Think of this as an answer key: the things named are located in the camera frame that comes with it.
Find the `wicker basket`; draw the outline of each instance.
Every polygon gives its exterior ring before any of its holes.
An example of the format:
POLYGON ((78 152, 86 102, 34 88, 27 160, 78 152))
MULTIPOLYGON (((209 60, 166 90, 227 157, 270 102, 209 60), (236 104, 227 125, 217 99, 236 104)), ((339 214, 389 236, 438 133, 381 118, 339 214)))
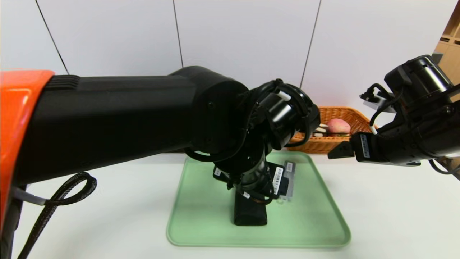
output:
MULTIPOLYGON (((319 107, 321 123, 327 124, 333 118, 345 120, 351 126, 351 134, 371 132, 369 120, 359 111, 348 107, 319 107)), ((304 133, 297 133, 291 142, 298 142, 304 138, 304 133)), ((302 151, 310 154, 327 154, 342 141, 349 141, 350 137, 311 137, 307 143, 299 147, 290 147, 290 150, 302 151)))

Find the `barcode sticker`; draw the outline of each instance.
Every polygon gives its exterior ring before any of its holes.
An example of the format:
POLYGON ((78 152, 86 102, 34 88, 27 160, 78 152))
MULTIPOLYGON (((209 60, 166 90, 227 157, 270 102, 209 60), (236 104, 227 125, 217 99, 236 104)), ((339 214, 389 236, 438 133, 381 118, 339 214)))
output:
POLYGON ((292 165, 293 165, 293 164, 292 164, 291 162, 288 162, 288 163, 287 163, 287 166, 286 166, 286 171, 292 172, 292 165))
POLYGON ((371 158, 371 155, 370 155, 370 152, 369 152, 368 139, 367 139, 366 135, 360 134, 359 137, 361 138, 362 155, 365 158, 371 158))
POLYGON ((275 192, 275 195, 278 194, 278 189, 280 187, 282 175, 283 175, 283 168, 277 167, 275 171, 275 175, 273 176, 273 190, 275 192))
POLYGON ((219 168, 216 168, 216 171, 214 171, 214 175, 215 175, 215 176, 220 176, 220 173, 221 173, 221 172, 222 172, 222 171, 221 171, 219 168))

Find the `tabletop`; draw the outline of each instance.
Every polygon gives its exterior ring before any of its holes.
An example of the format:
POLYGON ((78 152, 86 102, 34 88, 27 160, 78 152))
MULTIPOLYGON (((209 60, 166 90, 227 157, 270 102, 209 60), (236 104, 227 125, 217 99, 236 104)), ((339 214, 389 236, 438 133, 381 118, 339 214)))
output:
MULTIPOLYGON (((159 154, 89 171, 98 187, 60 206, 30 259, 90 258, 460 258, 460 181, 415 168, 311 156, 351 230, 341 249, 176 247, 166 238, 184 154, 159 154)), ((32 184, 50 198, 67 177, 32 184)), ((24 204, 17 258, 42 207, 24 204)))

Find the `green tray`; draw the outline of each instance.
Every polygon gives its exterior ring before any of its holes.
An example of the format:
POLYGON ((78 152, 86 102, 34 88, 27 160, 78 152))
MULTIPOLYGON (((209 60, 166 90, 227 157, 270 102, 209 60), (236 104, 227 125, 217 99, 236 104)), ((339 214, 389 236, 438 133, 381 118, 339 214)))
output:
POLYGON ((186 159, 167 227, 168 240, 189 247, 337 248, 351 234, 311 158, 302 152, 272 152, 267 160, 295 162, 290 201, 267 206, 266 226, 233 224, 234 191, 213 178, 213 163, 186 159))

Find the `wooden shelf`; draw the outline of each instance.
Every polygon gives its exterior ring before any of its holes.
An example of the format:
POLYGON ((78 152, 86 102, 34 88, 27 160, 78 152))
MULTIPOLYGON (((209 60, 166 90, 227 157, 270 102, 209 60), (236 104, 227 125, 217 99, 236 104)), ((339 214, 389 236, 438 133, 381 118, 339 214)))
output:
POLYGON ((453 84, 460 83, 460 1, 450 17, 436 52, 443 53, 439 67, 446 73, 453 84))

